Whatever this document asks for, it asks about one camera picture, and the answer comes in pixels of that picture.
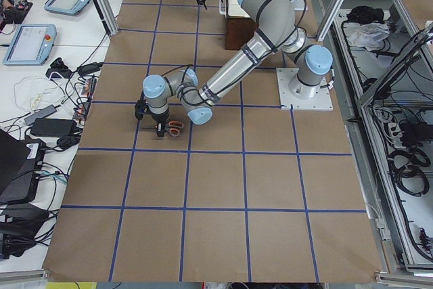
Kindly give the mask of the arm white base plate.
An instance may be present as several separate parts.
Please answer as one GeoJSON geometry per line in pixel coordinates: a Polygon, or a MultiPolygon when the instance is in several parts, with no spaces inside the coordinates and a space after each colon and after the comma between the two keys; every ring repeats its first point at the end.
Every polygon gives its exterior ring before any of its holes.
{"type": "Polygon", "coordinates": [[[277,68],[277,84],[282,110],[332,111],[332,99],[326,77],[315,86],[306,86],[298,80],[297,68],[277,68]]]}
{"type": "Polygon", "coordinates": [[[308,0],[290,0],[296,12],[306,11],[309,8],[308,0]]]}

